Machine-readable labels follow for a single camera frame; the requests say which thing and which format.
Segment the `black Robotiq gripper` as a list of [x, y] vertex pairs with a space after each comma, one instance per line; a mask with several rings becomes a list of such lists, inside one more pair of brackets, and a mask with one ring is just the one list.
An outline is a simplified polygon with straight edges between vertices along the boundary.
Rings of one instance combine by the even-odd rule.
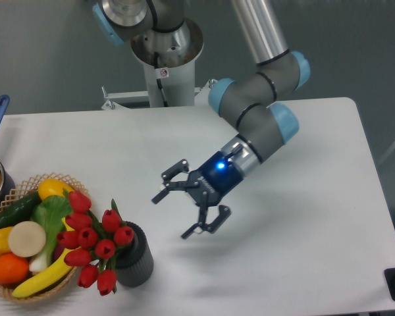
[[[241, 183], [244, 178], [238, 167], [233, 163], [233, 157], [233, 153], [224, 154], [218, 151], [193, 171], [189, 171], [187, 160], [180, 160], [162, 172], [163, 188], [151, 201], [158, 204], [171, 191], [186, 191], [196, 205], [200, 206], [205, 192], [206, 205], [208, 207], [218, 205], [222, 198]], [[188, 174], [187, 180], [172, 181], [180, 173]], [[208, 207], [199, 208], [197, 222], [181, 235], [182, 239], [189, 238], [198, 228], [200, 229], [199, 234], [202, 232], [214, 234], [231, 215], [229, 207], [219, 205], [218, 216], [212, 222], [207, 223]]]

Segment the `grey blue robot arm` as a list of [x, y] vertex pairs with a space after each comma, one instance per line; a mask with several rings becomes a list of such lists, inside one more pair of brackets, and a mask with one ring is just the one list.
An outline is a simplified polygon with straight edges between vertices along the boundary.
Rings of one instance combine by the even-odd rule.
[[[196, 170], [186, 160], [167, 169], [163, 189], [153, 198], [159, 203], [170, 192], [183, 191], [195, 201], [198, 220], [183, 238], [196, 230], [215, 232], [230, 216], [222, 198], [299, 130], [296, 116], [277, 99], [307, 82], [307, 59], [289, 49], [269, 1], [233, 1], [232, 7], [257, 70], [243, 82], [216, 81], [208, 102], [237, 134]], [[151, 107], [195, 103], [203, 35], [185, 16], [182, 1], [98, 1], [92, 12], [113, 44], [130, 44], [144, 68]]]

